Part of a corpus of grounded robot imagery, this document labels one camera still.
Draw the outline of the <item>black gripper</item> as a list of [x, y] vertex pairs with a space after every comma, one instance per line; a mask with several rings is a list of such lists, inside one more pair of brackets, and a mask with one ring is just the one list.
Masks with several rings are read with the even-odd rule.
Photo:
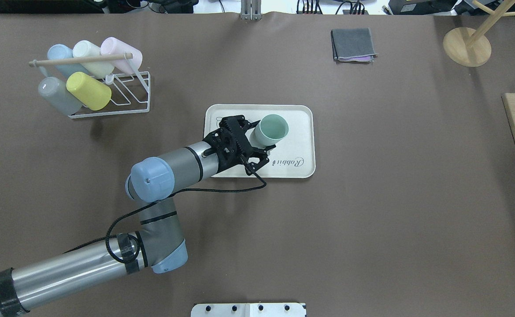
[[[258, 170], [257, 164], [269, 162], [269, 152], [276, 146], [252, 147], [246, 137], [246, 132], [256, 128], [260, 121], [249, 122], [245, 116], [223, 117], [219, 128], [205, 136], [203, 142], [206, 142], [210, 148], [205, 150], [203, 155], [205, 157], [213, 153], [217, 155], [217, 173], [236, 165], [243, 165], [247, 173], [253, 173]], [[249, 157], [258, 161], [249, 162]]]

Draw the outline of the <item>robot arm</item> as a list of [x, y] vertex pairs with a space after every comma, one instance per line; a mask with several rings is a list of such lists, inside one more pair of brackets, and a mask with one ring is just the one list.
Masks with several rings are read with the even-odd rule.
[[83, 243], [66, 253], [19, 269], [0, 272], [0, 317], [21, 317], [31, 309], [83, 291], [145, 267], [167, 273], [188, 259], [174, 195], [193, 190], [193, 185], [237, 165], [247, 175], [269, 162], [273, 142], [253, 146], [247, 131], [256, 135], [265, 119], [250, 122], [243, 115], [223, 117], [219, 128], [201, 142], [173, 152], [148, 157], [135, 164], [125, 182], [128, 196], [140, 208], [141, 229], [106, 235]]

